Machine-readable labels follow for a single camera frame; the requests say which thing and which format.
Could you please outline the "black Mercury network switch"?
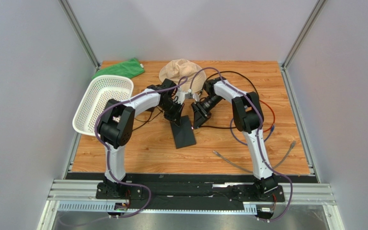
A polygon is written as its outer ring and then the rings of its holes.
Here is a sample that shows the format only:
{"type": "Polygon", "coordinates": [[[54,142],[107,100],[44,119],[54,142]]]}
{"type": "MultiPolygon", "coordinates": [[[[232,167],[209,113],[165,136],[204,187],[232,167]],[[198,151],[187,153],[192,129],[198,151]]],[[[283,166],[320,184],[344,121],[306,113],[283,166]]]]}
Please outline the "black Mercury network switch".
{"type": "Polygon", "coordinates": [[[173,122],[170,125],[176,149],[196,145],[196,138],[188,115],[181,117],[180,127],[173,122]]]}

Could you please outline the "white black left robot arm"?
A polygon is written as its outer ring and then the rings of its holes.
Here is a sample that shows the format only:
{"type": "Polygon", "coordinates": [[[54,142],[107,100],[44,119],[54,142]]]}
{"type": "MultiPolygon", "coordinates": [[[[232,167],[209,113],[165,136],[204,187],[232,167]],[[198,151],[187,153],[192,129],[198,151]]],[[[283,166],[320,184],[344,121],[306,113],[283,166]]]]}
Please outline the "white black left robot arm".
{"type": "Polygon", "coordinates": [[[125,148],[132,133],[135,118],[153,107],[159,107],[164,117],[176,127],[181,125],[183,104],[174,98],[187,77],[179,84],[166,79],[160,85],[151,85],[143,92],[126,99],[110,99],[95,122],[94,134],[106,149],[105,179],[98,185],[103,195],[121,198],[128,187],[125,176],[125,148]]]}

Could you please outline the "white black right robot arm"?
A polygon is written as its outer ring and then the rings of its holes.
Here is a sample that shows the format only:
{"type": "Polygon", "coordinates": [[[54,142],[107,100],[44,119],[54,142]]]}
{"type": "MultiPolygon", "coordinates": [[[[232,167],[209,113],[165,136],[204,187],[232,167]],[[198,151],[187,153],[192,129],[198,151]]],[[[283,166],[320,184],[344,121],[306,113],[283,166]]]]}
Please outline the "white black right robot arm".
{"type": "Polygon", "coordinates": [[[207,97],[191,104],[194,112],[193,128],[198,129],[209,120],[212,108],[220,101],[228,101],[232,106],[235,127],[245,137],[253,161],[252,194],[258,200],[271,198],[278,188],[278,182],[267,159],[262,130],[264,116],[258,94],[242,91],[225,78],[207,80],[203,91],[207,93],[207,97]]]}

